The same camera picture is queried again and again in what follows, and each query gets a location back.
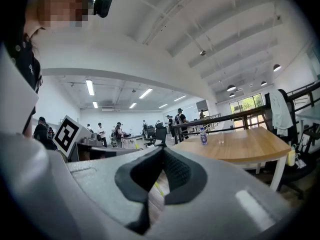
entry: person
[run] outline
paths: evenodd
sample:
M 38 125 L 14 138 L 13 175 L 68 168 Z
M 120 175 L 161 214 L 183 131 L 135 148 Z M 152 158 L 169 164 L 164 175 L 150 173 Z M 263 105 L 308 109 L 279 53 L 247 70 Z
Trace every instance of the person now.
M 33 53 L 34 35 L 41 29 L 66 27 L 66 24 L 82 21 L 88 15 L 88 4 L 92 1 L 15 0 L 14 12 L 9 10 L 8 13 L 3 41 L 12 62 L 36 93 L 43 79 L 40 63 Z M 29 138 L 32 136 L 31 118 L 35 113 L 34 108 L 22 131 Z
M 174 119 L 177 125 L 180 124 L 180 121 L 182 124 L 188 123 L 186 116 L 184 114 L 182 114 L 182 111 L 183 110 L 181 108 L 178 108 L 178 111 L 177 111 L 178 114 L 175 116 L 175 119 Z M 184 138 L 186 140 L 189 139 L 189 136 L 186 135 L 187 133 L 188 133 L 187 127 L 181 127 L 181 141 L 183 141 Z
M 57 146 L 53 143 L 54 135 L 54 131 L 46 123 L 46 119 L 40 116 L 38 125 L 34 129 L 33 137 L 41 142 L 47 150 L 56 150 Z
M 173 140 L 175 138 L 175 130 L 172 128 L 172 126 L 174 125 L 174 121 L 172 120 L 172 116 L 170 115 L 167 115 L 166 118 L 168 119 L 168 122 L 165 122 L 165 124 L 169 126 L 169 131 L 172 135 L 171 140 Z
M 120 122 L 117 122 L 116 127 L 114 128 L 114 132 L 115 132 L 115 136 L 116 136 L 116 144 L 117 144 L 118 148 L 122 147 L 121 138 L 122 138 L 122 135 L 125 134 L 125 132 L 122 132 L 122 130 L 120 128 L 121 125 L 122 124 Z
M 92 130 L 92 128 L 91 128 L 91 126 L 90 126 L 90 123 L 88 123 L 88 124 L 86 125 L 86 128 L 87 128 L 87 130 L 88 130 L 89 132 L 94 133 L 94 131 Z
M 98 134 L 101 136 L 101 141 L 103 142 L 104 147 L 107 147 L 107 140 L 106 140 L 106 132 L 105 129 L 102 127 L 101 123 L 98 123 Z
M 204 111 L 201 109 L 201 112 L 200 112 L 200 119 L 202 119 L 202 118 L 205 118 L 205 116 L 204 116 Z
M 142 122 L 142 135 L 147 134 L 147 128 L 148 128 L 148 124 L 146 123 L 146 120 L 143 120 L 143 122 Z

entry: plastic bottle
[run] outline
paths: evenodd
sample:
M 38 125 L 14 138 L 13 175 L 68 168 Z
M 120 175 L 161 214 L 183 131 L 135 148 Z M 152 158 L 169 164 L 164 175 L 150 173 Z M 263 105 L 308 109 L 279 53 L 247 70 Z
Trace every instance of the plastic bottle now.
M 201 143 L 202 145 L 207 145 L 207 135 L 206 132 L 203 128 L 200 128 L 200 139 L 201 139 Z

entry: ceiling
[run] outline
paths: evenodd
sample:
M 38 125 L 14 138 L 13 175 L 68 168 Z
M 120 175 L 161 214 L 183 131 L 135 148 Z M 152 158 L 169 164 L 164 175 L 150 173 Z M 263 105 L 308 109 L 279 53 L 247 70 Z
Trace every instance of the ceiling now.
M 93 109 L 93 102 L 97 102 L 99 108 L 110 111 L 161 111 L 166 107 L 159 109 L 160 106 L 172 106 L 175 99 L 185 95 L 152 85 L 105 77 L 59 75 L 56 78 L 81 109 Z M 94 96 L 89 95 L 86 80 L 92 80 Z M 149 88 L 152 91 L 139 99 Z M 131 110 L 132 103 L 137 105 Z
M 173 57 L 177 64 L 197 72 L 212 92 L 219 94 L 230 84 L 245 93 L 261 89 L 261 80 L 271 85 L 304 45 L 304 33 L 296 28 L 303 23 L 301 19 L 290 0 L 113 0 L 108 17 L 91 17 L 88 25 L 93 30 L 126 35 Z M 282 69 L 273 72 L 276 63 Z M 66 78 L 68 82 L 85 80 Z M 108 106 L 115 103 L 124 85 L 117 102 L 124 108 L 148 88 L 106 78 L 95 78 L 94 83 L 106 84 L 95 86 L 98 92 L 94 98 Z M 88 94 L 83 84 L 75 84 L 70 92 L 76 91 Z M 82 94 L 73 96 L 81 107 L 90 107 L 92 100 Z M 182 94 L 154 87 L 152 95 L 136 109 L 158 109 L 171 97 Z

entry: white cloth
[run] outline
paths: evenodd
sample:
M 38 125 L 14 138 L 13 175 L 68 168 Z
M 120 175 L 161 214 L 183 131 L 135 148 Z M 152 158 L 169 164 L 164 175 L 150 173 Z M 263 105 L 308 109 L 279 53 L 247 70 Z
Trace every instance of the white cloth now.
M 104 131 L 105 131 L 105 128 L 103 128 L 103 127 L 101 127 L 101 128 L 99 127 L 98 128 L 98 133 L 101 135 L 101 139 L 106 137 L 106 134 L 102 133 Z
M 277 129 L 276 134 L 288 136 L 288 128 L 293 126 L 293 123 L 285 98 L 278 90 L 271 91 L 269 96 L 272 110 L 272 125 Z

